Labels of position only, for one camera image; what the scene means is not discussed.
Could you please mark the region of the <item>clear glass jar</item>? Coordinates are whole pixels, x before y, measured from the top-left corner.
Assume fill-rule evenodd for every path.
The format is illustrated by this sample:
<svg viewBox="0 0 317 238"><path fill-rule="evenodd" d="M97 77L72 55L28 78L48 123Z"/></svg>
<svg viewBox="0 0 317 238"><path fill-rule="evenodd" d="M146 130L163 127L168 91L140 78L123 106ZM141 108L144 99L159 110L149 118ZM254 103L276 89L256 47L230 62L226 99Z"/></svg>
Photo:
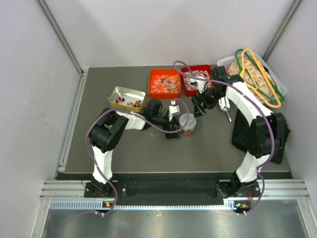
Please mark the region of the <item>clear glass jar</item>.
<svg viewBox="0 0 317 238"><path fill-rule="evenodd" d="M181 136L190 136L193 134L194 130L195 130L195 125L194 126L184 126L179 131L179 134Z"/></svg>

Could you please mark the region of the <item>metal scoop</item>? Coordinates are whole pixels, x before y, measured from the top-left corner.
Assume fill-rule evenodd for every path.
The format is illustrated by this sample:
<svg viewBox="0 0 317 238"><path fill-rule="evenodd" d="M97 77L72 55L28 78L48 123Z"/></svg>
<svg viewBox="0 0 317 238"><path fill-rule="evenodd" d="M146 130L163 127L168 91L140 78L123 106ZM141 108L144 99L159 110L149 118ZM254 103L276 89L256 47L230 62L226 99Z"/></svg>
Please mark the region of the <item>metal scoop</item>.
<svg viewBox="0 0 317 238"><path fill-rule="evenodd" d="M230 102L229 102L229 99L224 96L222 98L219 99L218 101L218 104L219 104L219 107L220 109L225 112L229 122L232 122L232 119L231 119L231 116L229 114L229 110L230 110Z"/></svg>

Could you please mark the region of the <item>clear jar lid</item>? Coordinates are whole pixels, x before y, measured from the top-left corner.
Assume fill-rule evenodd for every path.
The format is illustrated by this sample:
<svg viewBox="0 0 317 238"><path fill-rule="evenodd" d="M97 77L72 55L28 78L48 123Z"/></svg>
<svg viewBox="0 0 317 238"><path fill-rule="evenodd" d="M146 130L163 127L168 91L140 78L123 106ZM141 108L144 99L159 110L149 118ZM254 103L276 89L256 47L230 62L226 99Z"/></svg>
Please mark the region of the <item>clear jar lid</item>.
<svg viewBox="0 0 317 238"><path fill-rule="evenodd" d="M197 120L193 114L184 113L179 117L179 124L184 129L193 129L196 123Z"/></svg>

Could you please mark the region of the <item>gold candy tin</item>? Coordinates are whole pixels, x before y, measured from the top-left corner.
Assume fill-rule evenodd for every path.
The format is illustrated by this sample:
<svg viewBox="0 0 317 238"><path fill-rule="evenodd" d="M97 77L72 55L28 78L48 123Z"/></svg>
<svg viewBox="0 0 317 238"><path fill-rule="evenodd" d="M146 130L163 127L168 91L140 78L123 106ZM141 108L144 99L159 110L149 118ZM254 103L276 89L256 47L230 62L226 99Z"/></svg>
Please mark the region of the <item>gold candy tin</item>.
<svg viewBox="0 0 317 238"><path fill-rule="evenodd" d="M143 91L116 86L108 99L112 107L140 112L146 101Z"/></svg>

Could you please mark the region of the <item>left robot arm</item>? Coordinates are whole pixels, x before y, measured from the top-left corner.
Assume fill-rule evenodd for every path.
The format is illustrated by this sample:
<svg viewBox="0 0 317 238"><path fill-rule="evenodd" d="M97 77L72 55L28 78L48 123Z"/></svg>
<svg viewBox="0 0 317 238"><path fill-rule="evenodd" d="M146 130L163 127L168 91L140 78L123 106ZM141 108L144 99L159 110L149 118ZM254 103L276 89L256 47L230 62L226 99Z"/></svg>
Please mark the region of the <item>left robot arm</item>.
<svg viewBox="0 0 317 238"><path fill-rule="evenodd" d="M180 107L174 100L162 111L162 102L150 99L140 113L125 112L121 109L105 108L102 114L88 129L85 145L91 146L94 171L86 190L99 196L108 196L114 191L110 183L112 178L111 162L114 148L126 130L147 130L154 127L165 134L166 139L179 138L181 126L176 117L180 115Z"/></svg>

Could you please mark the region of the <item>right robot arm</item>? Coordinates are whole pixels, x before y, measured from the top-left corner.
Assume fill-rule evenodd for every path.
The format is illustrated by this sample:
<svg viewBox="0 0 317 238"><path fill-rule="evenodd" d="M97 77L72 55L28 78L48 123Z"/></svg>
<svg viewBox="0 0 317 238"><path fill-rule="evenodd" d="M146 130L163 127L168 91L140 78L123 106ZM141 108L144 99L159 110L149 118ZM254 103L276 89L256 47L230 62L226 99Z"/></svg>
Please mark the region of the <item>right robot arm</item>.
<svg viewBox="0 0 317 238"><path fill-rule="evenodd" d="M205 76L196 76L192 71L189 75L191 84L199 90L191 98L195 117L205 115L206 109L213 109L224 97L238 109L231 142L246 155L229 183L216 184L219 196L228 198L253 192L258 172L264 163L282 163L284 147L290 133L284 115L274 113L264 106L240 75L227 75L223 66L212 70L212 78L215 80L212 87L208 86L209 81Z"/></svg>

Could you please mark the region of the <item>red candy box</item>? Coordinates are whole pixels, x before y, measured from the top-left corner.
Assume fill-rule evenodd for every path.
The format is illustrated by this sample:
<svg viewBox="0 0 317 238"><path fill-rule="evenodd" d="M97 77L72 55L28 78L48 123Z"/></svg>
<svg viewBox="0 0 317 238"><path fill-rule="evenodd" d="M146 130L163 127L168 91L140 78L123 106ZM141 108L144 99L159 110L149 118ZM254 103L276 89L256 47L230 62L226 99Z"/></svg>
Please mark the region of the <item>red candy box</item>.
<svg viewBox="0 0 317 238"><path fill-rule="evenodd" d="M190 69L195 77L211 79L211 66L208 64L190 66ZM198 87L192 85L191 78L188 77L188 75L190 75L191 73L187 67L181 68L181 71L187 75L186 77L184 75L181 75L184 94L186 97L192 97L199 91Z"/></svg>

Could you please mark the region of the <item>orange candy box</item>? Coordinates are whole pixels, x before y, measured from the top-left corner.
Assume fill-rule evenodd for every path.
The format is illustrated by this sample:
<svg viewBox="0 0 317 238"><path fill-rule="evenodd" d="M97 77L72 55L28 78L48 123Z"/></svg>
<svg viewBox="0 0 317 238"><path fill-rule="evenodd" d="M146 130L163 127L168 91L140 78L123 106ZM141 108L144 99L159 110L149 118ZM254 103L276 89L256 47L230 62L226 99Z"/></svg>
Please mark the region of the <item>orange candy box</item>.
<svg viewBox="0 0 317 238"><path fill-rule="evenodd" d="M172 100L181 97L180 73L175 69L152 69L149 78L151 98Z"/></svg>

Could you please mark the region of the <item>black cloth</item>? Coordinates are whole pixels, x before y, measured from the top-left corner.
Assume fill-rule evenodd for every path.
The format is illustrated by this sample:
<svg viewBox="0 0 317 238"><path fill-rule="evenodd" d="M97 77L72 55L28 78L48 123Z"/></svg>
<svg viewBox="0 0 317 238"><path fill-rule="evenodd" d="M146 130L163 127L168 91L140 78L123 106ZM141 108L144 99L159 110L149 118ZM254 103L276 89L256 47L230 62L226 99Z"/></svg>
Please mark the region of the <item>black cloth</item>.
<svg viewBox="0 0 317 238"><path fill-rule="evenodd" d="M274 137L274 155L271 161L281 164L290 129L282 113L267 116ZM249 124L241 111L237 111L232 144L239 150L249 152L256 158L271 153L271 137L264 119L258 116Z"/></svg>

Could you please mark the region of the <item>floral cloth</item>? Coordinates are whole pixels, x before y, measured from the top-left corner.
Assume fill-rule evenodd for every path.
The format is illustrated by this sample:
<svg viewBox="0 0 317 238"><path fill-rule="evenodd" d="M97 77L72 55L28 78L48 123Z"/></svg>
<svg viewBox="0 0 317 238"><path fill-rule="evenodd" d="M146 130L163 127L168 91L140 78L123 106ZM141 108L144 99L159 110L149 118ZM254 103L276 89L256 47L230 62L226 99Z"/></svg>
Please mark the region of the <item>floral cloth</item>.
<svg viewBox="0 0 317 238"><path fill-rule="evenodd" d="M254 79L258 85L258 92L261 93L261 95L266 100L270 101L271 99L275 99L275 97L274 97L270 87L268 86L264 76L257 69L256 65L254 65L249 59L244 59L244 65L249 70L249 71L245 70L245 72L244 72L244 76L243 76L244 81L249 83L249 84L255 85L254 81L253 81L253 79ZM237 61L232 63L232 65L228 69L228 74L229 75L240 74ZM265 75L268 78L268 80L275 86L275 83L273 82L271 76L267 72L265 72ZM258 100L262 101L262 98L259 97L259 95L254 90L252 90L251 88L248 88L248 89L254 94L254 96Z"/></svg>

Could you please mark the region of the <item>white plastic basket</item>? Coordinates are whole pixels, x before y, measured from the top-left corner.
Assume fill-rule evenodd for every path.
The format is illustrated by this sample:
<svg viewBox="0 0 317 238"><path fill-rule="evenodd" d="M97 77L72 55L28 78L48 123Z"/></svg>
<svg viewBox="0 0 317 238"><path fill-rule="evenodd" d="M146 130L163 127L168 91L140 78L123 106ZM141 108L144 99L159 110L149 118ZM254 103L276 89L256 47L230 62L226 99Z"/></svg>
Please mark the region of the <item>white plastic basket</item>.
<svg viewBox="0 0 317 238"><path fill-rule="evenodd" d="M279 78L275 75L272 69L267 65L267 63L260 57L259 54L254 52L255 57L257 60L268 70L269 75L271 76L272 80L275 82L275 85L278 88L278 91L284 97L287 94L287 89L283 85L283 83L279 80ZM219 59L217 62L217 66L225 66L226 69L229 69L233 62L236 61L235 55L228 56L222 59Z"/></svg>

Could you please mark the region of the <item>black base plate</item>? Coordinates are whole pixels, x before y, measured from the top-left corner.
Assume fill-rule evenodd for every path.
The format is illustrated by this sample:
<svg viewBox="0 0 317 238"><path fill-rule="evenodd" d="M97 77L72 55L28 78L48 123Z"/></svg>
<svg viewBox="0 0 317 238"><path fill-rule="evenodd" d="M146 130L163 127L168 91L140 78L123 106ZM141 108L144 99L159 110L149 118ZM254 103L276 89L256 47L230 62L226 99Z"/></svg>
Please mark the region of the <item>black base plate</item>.
<svg viewBox="0 0 317 238"><path fill-rule="evenodd" d="M213 180L120 180L102 186L89 182L86 198L117 198L121 206L221 205L229 195L249 201L260 194L256 189L235 193L229 182Z"/></svg>

